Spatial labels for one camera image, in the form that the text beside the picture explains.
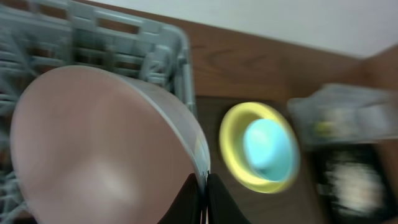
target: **light blue bowl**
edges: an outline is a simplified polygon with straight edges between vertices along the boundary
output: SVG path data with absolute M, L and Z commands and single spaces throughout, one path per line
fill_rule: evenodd
M 271 119 L 257 119 L 243 136 L 243 149 L 253 172 L 273 182 L 286 181 L 297 166 L 297 147 L 287 130 Z

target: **yellow bowl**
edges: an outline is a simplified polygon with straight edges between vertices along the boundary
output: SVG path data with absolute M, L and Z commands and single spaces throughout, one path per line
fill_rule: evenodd
M 221 154 L 229 171 L 245 187 L 260 193 L 277 193 L 295 180 L 299 169 L 299 153 L 296 153 L 297 166 L 286 181 L 271 182 L 256 175 L 245 160 L 243 135 L 249 124 L 257 119 L 271 119 L 280 124 L 298 149 L 292 128 L 282 115 L 263 103 L 249 102 L 238 104 L 225 114 L 220 127 Z

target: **white wall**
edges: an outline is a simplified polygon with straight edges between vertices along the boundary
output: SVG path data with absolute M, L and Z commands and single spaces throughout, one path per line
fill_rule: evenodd
M 398 0 L 94 0 L 368 57 L 398 43 Z

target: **plastic dish rack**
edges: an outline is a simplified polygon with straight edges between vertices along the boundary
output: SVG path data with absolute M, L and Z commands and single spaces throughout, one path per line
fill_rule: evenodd
M 196 114 L 190 46 L 178 27 L 66 0 L 0 0 L 0 223 L 27 207 L 9 159 L 24 88 L 56 67 L 87 65 L 165 88 Z

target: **gray dish rack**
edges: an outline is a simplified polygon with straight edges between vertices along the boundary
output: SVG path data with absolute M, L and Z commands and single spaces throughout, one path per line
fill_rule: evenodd
M 69 0 L 0 0 L 0 223 L 26 210 L 9 160 L 24 88 L 56 67 L 86 65 L 161 86 L 196 115 L 190 46 L 178 27 Z

